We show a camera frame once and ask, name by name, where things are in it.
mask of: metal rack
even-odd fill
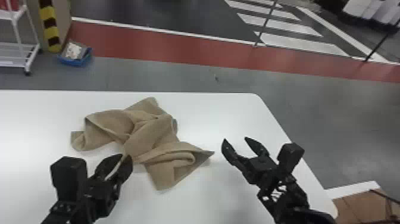
[[[30,76],[30,66],[36,55],[41,52],[38,35],[32,23],[26,0],[19,7],[18,11],[11,9],[10,0],[6,0],[8,10],[0,10],[0,20],[11,21],[17,43],[0,42],[0,67],[21,67],[24,68],[26,76]],[[18,20],[27,14],[36,44],[22,44],[20,32],[18,31]]]

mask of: beige towel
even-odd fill
[[[85,130],[71,133],[78,151],[93,150],[112,141],[123,145],[134,164],[146,167],[158,190],[185,178],[214,154],[176,136],[177,123],[159,108],[155,98],[146,98],[125,110],[107,110],[85,117]]]

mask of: white table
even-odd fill
[[[170,190],[158,192],[144,168],[135,166],[111,215],[97,223],[274,223],[247,184],[223,157],[227,138],[239,154],[253,156],[244,136],[261,141],[276,158],[290,142],[260,97],[254,94],[196,94],[86,91],[0,91],[0,222],[40,223],[56,202],[49,165],[64,155],[82,157],[91,175],[117,144],[77,152],[70,132],[83,128],[85,115],[125,108],[145,97],[178,120],[179,138],[215,154]],[[337,210],[302,160],[294,173],[313,209]]]

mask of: cardboard box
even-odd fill
[[[19,0],[10,0],[11,10],[18,11],[20,9]],[[0,10],[8,10],[7,0],[0,0]]]

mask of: white floor marking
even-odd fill
[[[297,38],[290,38],[287,36],[279,36],[273,35],[269,33],[263,33],[261,35],[261,40],[268,46],[279,46],[282,48],[291,48],[297,49],[302,51],[312,51],[312,52],[319,52],[324,54],[334,54],[340,56],[349,55],[338,48],[336,45],[331,43],[322,43],[316,41],[307,41],[303,39]]]
[[[340,186],[337,188],[330,188],[326,189],[325,191],[331,199],[336,199],[378,188],[380,188],[380,186],[377,182],[368,181],[362,183],[355,183],[352,185]]]
[[[238,13],[238,16],[245,23],[248,23],[248,24],[262,26],[265,23],[265,19],[261,18],[261,17],[252,16],[252,15],[246,15],[246,14],[241,14],[241,13]],[[311,27],[303,26],[303,25],[299,25],[299,24],[282,22],[282,21],[276,21],[276,20],[269,20],[268,23],[267,23],[267,27],[280,29],[280,30],[287,30],[287,31],[290,31],[290,32],[314,35],[314,36],[322,36],[321,34],[319,34],[319,32],[315,31]]]
[[[247,45],[254,44],[254,42],[251,42],[251,41],[242,41],[242,40],[230,39],[230,38],[219,38],[216,36],[201,35],[201,34],[196,34],[196,33],[186,33],[186,32],[173,31],[173,30],[164,30],[164,29],[157,29],[157,28],[152,28],[152,27],[137,26],[137,25],[131,25],[131,24],[124,24],[124,23],[92,20],[90,18],[72,17],[72,20],[83,22],[83,23],[94,23],[94,24],[101,24],[101,25],[106,25],[106,26],[115,26],[115,27],[135,29],[135,30],[152,31],[152,32],[157,32],[157,33],[168,33],[168,34],[179,35],[179,36],[190,36],[192,38],[203,38],[203,39],[210,39],[210,40],[215,40],[215,41],[242,43],[242,44],[247,44]]]
[[[264,14],[270,13],[270,9],[269,8],[264,8],[264,7],[260,7],[260,6],[250,5],[250,4],[231,1],[231,0],[225,0],[225,1],[232,8],[239,8],[239,9],[242,9],[242,10],[253,11],[253,12],[256,12],[256,13],[264,13]],[[292,20],[300,20],[299,18],[297,18],[292,13],[288,13],[288,12],[280,11],[280,10],[274,10],[272,12],[272,15],[275,15],[275,16],[278,16],[278,17],[283,17],[283,18],[291,18]]]
[[[302,11],[306,15],[310,16],[315,21],[321,23],[324,27],[328,28],[330,31],[332,31],[333,33],[335,33],[338,36],[340,36],[343,40],[349,42],[351,45],[353,45],[355,48],[359,49],[364,54],[368,55],[368,54],[371,53],[372,50],[370,48],[368,48],[364,44],[360,43],[359,41],[357,41],[356,39],[354,39],[353,37],[351,37],[347,33],[339,30],[336,26],[330,24],[328,21],[324,20],[319,15],[313,13],[309,9],[302,8],[302,7],[297,7],[297,9]],[[373,54],[372,57],[373,57],[374,61],[383,62],[383,63],[387,63],[388,62],[388,60],[386,60],[384,57],[382,57],[378,53]]]
[[[248,1],[248,2],[257,2],[257,3],[266,4],[266,5],[273,5],[274,4],[273,1],[269,1],[269,0],[246,0],[246,1]],[[282,6],[277,3],[276,4],[276,8],[282,8]]]

